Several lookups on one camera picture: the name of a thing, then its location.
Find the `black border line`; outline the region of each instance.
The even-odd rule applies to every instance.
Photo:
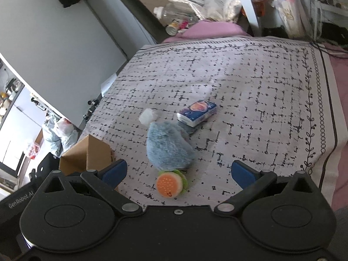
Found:
[[[320,56],[321,56],[321,61],[323,62],[323,68],[324,68],[324,72],[325,72],[325,79],[326,79],[326,87],[328,88],[328,101],[329,101],[329,105],[330,105],[330,110],[331,110],[331,119],[332,119],[332,127],[333,127],[333,134],[335,137],[335,145],[332,149],[332,151],[329,153],[329,155],[327,156],[327,158],[324,161],[323,164],[323,169],[321,171],[321,177],[320,177],[320,182],[319,182],[319,190],[321,191],[322,187],[323,187],[323,182],[324,182],[324,177],[325,177],[325,172],[326,172],[326,164],[328,163],[328,160],[331,156],[331,154],[335,151],[336,147],[337,147],[337,129],[336,129],[336,123],[335,123],[335,117],[333,114],[333,108],[332,108],[332,100],[331,100],[331,94],[330,94],[330,87],[329,87],[329,83],[328,83],[328,73],[326,71],[326,66],[325,66],[325,61],[324,61],[324,57],[323,57],[323,53],[321,52],[321,50],[319,50],[320,52]]]

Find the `blue gripper pad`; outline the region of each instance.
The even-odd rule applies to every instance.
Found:
[[[231,166],[232,179],[243,189],[256,182],[260,177],[260,172],[245,165],[239,160],[235,160]]]
[[[127,170],[127,162],[123,159],[120,159],[98,172],[97,177],[105,182],[108,186],[115,188],[126,177]]]

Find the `black cable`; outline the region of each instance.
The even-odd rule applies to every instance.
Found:
[[[318,43],[309,42],[309,45],[312,46],[312,47],[314,47],[314,48],[316,48],[316,49],[318,49],[319,51],[321,51],[321,52],[323,52],[323,53],[328,54],[329,56],[334,57],[334,58],[338,58],[338,59],[347,59],[347,60],[348,60],[348,57],[340,57],[340,56],[337,56],[337,55],[334,55],[334,54],[330,54],[328,51],[323,50],[323,49],[319,46]],[[328,49],[328,48],[326,48],[326,50],[337,51],[337,52],[341,52],[341,53],[343,53],[343,54],[348,54],[348,52],[343,52],[343,51],[341,51],[341,50]]]

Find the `pink cloth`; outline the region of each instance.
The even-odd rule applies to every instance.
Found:
[[[206,20],[200,20],[184,33],[178,33],[173,37],[169,37],[162,43],[216,37],[232,37],[236,35],[250,36],[243,30],[243,28],[232,22],[209,22]]]
[[[326,48],[340,50],[340,47],[325,44]],[[348,126],[348,59],[339,59],[330,56],[331,65],[335,74],[338,95],[341,100],[343,114]],[[338,178],[336,188],[332,198],[332,209],[337,210],[348,205],[348,145],[342,150],[340,162],[338,164]]]

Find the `white bottle cap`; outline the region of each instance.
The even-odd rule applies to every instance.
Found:
[[[163,7],[155,7],[154,8],[154,14],[156,15],[156,18],[161,19],[162,12],[163,12]]]

